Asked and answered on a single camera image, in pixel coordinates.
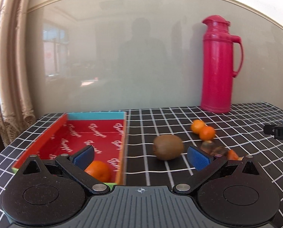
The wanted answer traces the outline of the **colourful cardboard box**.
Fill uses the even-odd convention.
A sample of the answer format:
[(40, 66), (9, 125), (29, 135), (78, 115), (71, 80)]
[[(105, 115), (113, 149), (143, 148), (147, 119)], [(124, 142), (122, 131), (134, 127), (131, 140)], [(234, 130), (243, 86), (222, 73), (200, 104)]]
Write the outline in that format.
[(93, 146), (95, 160), (105, 162), (113, 171), (109, 185), (122, 185), (126, 169), (126, 112), (81, 112), (49, 114), (41, 126), (32, 126), (16, 141), (24, 152), (12, 165), (17, 172), (31, 154), (53, 160), (67, 153), (75, 154)]

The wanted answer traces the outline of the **beige lace curtain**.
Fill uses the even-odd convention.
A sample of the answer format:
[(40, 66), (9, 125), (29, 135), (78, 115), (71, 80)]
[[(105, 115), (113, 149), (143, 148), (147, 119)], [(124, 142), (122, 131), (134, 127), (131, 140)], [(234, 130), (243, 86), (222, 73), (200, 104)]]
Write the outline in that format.
[(4, 146), (36, 121), (25, 59), (29, 0), (0, 0), (0, 136)]

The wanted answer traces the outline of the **orange carrot chunk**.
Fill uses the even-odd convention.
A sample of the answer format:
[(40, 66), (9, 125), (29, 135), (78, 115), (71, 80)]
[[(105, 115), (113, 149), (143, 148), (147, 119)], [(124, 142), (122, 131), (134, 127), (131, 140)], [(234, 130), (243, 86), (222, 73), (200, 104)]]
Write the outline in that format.
[(236, 154), (236, 152), (234, 150), (228, 150), (227, 159), (228, 160), (238, 160), (239, 156)]

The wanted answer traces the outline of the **large orange mandarin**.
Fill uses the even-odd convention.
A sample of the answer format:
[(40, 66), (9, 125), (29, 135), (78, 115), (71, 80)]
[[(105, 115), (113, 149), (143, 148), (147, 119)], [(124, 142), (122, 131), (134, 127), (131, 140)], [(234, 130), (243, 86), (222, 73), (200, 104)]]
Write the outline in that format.
[(93, 161), (85, 169), (85, 172), (101, 182), (109, 182), (113, 176), (109, 165), (101, 161)]

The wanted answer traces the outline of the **black white grid tablecloth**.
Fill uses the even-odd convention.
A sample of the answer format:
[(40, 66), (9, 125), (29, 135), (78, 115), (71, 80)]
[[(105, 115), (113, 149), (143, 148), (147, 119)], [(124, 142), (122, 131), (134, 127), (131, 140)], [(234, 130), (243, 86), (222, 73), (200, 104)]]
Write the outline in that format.
[(175, 134), (185, 146), (201, 142), (191, 132), (193, 120), (203, 120), (216, 131), (215, 142), (239, 156), (252, 155), (277, 186), (280, 209), (275, 225), (283, 227), (283, 141), (263, 133), (265, 124), (283, 123), (283, 110), (266, 102), (234, 104), (227, 114), (204, 112), (198, 107), (135, 109), (127, 111), (126, 181), (129, 186), (171, 186), (195, 170), (186, 156), (162, 162), (155, 158), (152, 142), (159, 134)]

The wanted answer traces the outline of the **dark water chestnut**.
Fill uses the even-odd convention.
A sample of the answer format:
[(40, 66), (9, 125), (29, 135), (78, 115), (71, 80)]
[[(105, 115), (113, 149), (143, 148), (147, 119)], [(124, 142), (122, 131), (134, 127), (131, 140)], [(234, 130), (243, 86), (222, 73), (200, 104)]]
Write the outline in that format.
[(213, 148), (213, 150), (210, 152), (210, 155), (216, 155), (216, 154), (221, 154), (222, 156), (227, 156), (228, 154), (228, 149), (226, 147), (223, 146), (218, 146)]
[(215, 144), (214, 144), (213, 141), (203, 141), (200, 149), (203, 150), (204, 152), (208, 153), (208, 154), (211, 154), (214, 147), (215, 147)]

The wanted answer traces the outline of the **small mandarin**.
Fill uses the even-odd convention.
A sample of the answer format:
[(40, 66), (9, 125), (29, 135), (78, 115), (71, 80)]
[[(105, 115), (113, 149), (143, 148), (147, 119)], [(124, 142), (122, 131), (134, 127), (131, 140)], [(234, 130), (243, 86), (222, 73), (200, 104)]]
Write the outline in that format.
[(203, 141), (210, 141), (212, 140), (216, 135), (216, 131), (211, 126), (204, 126), (199, 131), (199, 137)]
[(191, 124), (191, 131), (194, 134), (199, 134), (200, 130), (205, 126), (205, 122), (202, 120), (193, 120)]

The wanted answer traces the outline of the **pink thermos flask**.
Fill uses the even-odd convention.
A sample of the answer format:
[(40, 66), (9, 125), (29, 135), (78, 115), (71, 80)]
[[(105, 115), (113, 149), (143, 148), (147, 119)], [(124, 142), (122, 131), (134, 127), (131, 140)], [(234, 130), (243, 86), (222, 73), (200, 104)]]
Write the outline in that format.
[[(240, 36), (229, 33), (230, 22), (220, 15), (205, 18), (207, 31), (203, 35), (203, 82), (201, 109), (213, 113), (228, 113), (231, 107), (233, 79), (241, 71), (244, 49)], [(241, 48), (238, 70), (234, 69), (234, 44)]]

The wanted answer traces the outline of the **brown kiwi fruit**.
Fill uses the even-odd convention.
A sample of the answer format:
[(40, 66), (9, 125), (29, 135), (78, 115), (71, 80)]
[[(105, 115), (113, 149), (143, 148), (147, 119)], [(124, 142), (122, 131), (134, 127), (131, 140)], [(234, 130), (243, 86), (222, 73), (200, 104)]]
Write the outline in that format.
[(173, 160), (184, 151), (182, 139), (176, 135), (164, 134), (153, 140), (153, 152), (159, 160)]

